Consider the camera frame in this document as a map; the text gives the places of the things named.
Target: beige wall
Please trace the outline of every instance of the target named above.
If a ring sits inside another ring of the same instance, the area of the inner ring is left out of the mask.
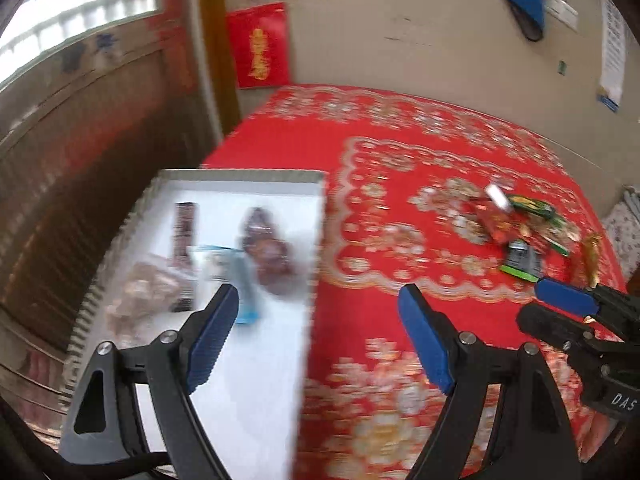
[[[268,1],[228,0],[228,7]],[[596,101],[600,0],[568,0],[579,13],[578,33],[547,15],[539,43],[523,37],[504,0],[285,1],[294,82],[407,92],[521,124],[549,139],[601,215],[623,182],[640,180],[640,48],[627,42],[614,114]],[[242,111],[270,92],[240,91]]]

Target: gold wrapper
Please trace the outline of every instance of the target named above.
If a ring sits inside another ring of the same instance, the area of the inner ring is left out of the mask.
[[[587,284],[593,288],[600,282],[600,241],[598,233],[591,233],[582,240],[582,260]]]

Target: window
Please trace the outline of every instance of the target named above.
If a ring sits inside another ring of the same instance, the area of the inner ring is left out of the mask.
[[[0,85],[95,28],[157,8],[158,0],[24,0],[0,36]]]

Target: blue gripper pad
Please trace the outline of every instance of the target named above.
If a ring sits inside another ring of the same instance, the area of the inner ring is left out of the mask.
[[[189,395],[209,379],[213,365],[238,316],[238,303],[238,290],[234,286],[224,284],[220,286],[206,309],[191,314],[180,330],[180,333],[186,332],[183,335],[185,343],[190,343],[186,366]],[[203,321],[204,326],[199,333],[189,333],[197,330]]]
[[[447,351],[407,285],[398,294],[398,312],[427,378],[444,394],[449,394],[454,380],[449,372]]]
[[[593,296],[553,278],[542,278],[534,286],[536,298],[575,316],[594,316],[599,307]]]

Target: floral tablecloth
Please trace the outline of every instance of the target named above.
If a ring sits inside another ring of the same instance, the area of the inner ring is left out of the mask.
[[[429,384],[402,328],[396,295],[417,283],[435,310],[486,343],[517,348],[530,284],[498,270],[504,255],[463,203],[490,182],[553,203],[580,231],[602,230],[578,185],[536,134],[442,102],[358,88],[278,91],[205,162],[216,168],[317,169],[328,205],[312,343],[300,414],[297,478],[401,479],[430,435],[444,396]],[[565,279],[566,260],[545,259]],[[623,290],[604,242],[602,282]],[[579,378],[542,350],[582,456],[598,442]],[[469,455],[478,468],[499,387],[488,391]]]

